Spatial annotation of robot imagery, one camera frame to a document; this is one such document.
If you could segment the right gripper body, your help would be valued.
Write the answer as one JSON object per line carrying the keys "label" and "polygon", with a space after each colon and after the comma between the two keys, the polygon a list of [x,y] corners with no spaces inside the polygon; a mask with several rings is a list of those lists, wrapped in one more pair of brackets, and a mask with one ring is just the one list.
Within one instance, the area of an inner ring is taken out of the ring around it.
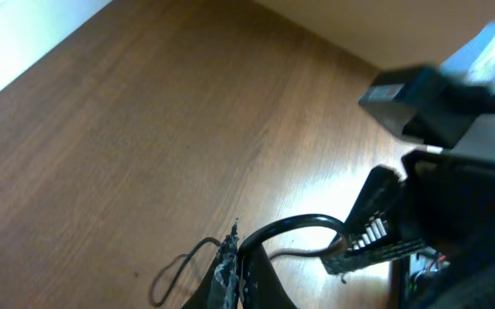
{"label": "right gripper body", "polygon": [[495,161],[414,150],[395,223],[447,253],[495,255]]}

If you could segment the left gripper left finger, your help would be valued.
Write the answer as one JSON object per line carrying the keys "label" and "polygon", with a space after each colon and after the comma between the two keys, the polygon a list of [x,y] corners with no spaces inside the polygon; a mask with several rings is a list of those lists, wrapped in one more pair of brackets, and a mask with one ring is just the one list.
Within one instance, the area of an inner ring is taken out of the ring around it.
{"label": "left gripper left finger", "polygon": [[238,306],[238,227],[220,243],[199,287],[182,309],[236,309]]}

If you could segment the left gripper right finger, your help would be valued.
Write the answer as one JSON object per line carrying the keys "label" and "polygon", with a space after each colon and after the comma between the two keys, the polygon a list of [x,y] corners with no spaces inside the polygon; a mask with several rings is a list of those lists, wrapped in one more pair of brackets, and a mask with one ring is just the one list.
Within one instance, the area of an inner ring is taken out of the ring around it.
{"label": "left gripper right finger", "polygon": [[248,252],[243,260],[240,297],[244,309],[296,309],[262,245]]}

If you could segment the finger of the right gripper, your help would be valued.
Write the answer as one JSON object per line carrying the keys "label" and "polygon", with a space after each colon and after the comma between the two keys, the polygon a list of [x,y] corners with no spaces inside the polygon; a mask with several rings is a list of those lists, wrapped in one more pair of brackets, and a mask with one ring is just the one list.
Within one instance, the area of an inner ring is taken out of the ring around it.
{"label": "finger of the right gripper", "polygon": [[399,208],[403,199],[398,174],[384,166],[370,170],[345,221],[351,249],[398,242]]}
{"label": "finger of the right gripper", "polygon": [[426,247],[427,244],[423,239],[401,240],[387,245],[373,243],[362,249],[322,257],[321,261],[328,274],[341,275],[373,264],[401,259],[422,251]]}

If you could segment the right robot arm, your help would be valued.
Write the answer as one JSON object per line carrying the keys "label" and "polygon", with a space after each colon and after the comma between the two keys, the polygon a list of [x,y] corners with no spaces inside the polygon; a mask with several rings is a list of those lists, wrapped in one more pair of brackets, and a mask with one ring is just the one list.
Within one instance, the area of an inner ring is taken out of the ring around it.
{"label": "right robot arm", "polygon": [[428,247],[446,256],[412,308],[495,308],[495,162],[414,150],[407,177],[371,170],[341,231],[343,253],[323,257],[342,275]]}

